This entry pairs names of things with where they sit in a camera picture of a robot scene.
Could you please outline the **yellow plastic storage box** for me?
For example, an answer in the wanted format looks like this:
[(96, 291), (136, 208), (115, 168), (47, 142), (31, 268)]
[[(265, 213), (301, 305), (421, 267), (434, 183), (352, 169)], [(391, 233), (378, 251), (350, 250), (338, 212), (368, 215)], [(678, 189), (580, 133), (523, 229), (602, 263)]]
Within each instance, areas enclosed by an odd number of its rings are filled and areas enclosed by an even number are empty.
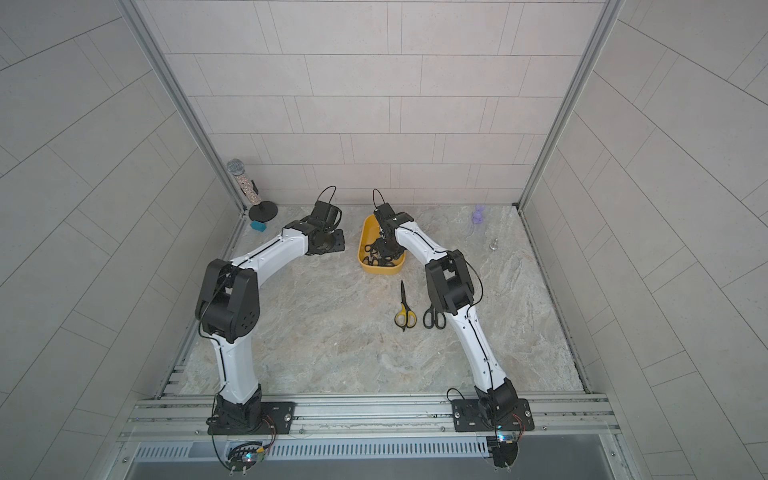
[(362, 227), (361, 239), (358, 248), (358, 262), (363, 270), (370, 274), (395, 275), (402, 270), (406, 260), (403, 253), (398, 259), (381, 257), (374, 251), (373, 244), (380, 238), (378, 221), (373, 214), (369, 215)]

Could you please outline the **yellow black handled scissors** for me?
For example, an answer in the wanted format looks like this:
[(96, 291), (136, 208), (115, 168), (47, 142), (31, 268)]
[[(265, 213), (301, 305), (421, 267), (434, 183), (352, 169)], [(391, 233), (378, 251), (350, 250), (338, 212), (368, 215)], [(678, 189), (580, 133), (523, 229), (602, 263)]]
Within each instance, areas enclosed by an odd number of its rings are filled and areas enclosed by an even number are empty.
[(403, 281), (400, 282), (400, 295), (400, 311), (394, 316), (393, 321), (398, 328), (400, 328), (402, 331), (405, 331), (416, 326), (417, 316), (407, 303), (405, 285)]

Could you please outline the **all black scissors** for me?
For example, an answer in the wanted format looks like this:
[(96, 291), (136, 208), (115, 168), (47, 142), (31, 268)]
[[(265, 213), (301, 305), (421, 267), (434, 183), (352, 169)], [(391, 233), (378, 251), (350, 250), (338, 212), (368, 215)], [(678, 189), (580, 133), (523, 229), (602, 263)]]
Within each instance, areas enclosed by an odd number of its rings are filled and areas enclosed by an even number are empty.
[(434, 305), (430, 305), (422, 316), (422, 323), (426, 329), (443, 330), (447, 326), (447, 319), (443, 312), (438, 311)]

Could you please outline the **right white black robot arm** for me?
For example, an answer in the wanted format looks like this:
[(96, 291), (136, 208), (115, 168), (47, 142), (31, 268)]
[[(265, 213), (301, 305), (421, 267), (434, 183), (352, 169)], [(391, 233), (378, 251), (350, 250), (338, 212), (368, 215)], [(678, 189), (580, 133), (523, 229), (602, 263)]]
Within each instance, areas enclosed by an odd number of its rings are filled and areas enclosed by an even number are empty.
[(380, 229), (377, 242), (386, 256), (397, 259), (408, 252), (424, 265), (431, 306), (452, 326), (469, 362), (481, 417), (495, 429), (512, 423), (522, 426), (524, 400), (493, 355), (479, 323), (473, 268), (463, 253), (442, 247), (412, 216), (395, 212), (388, 203), (378, 205), (374, 216)]

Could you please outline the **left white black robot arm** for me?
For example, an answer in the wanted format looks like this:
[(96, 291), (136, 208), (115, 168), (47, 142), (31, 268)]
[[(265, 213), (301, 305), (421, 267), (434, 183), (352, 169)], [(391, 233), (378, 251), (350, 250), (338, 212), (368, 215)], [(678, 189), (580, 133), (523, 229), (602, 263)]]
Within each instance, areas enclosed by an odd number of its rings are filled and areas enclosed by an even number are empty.
[(221, 391), (215, 397), (215, 432), (250, 432), (262, 423), (251, 341), (260, 317), (259, 287), (302, 256), (342, 252), (341, 219), (338, 207), (318, 200), (308, 216), (285, 225), (254, 251), (232, 260), (215, 259), (206, 267), (195, 318), (199, 333), (216, 352)]

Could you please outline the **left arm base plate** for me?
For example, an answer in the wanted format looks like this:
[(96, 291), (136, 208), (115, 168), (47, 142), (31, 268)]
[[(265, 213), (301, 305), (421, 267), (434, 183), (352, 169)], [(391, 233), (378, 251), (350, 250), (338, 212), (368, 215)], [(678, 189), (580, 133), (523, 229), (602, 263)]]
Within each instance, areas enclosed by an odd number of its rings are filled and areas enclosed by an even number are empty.
[(296, 404), (294, 402), (256, 402), (233, 404), (217, 399), (206, 420), (209, 435), (288, 434)]

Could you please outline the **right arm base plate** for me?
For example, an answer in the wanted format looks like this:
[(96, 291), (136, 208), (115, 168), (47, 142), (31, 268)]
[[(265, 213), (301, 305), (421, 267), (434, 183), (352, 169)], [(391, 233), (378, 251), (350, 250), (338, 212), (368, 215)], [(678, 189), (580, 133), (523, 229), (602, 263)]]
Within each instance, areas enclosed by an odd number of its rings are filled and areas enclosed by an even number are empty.
[(451, 400), (456, 432), (523, 432), (535, 429), (527, 399), (494, 406), (488, 399)]

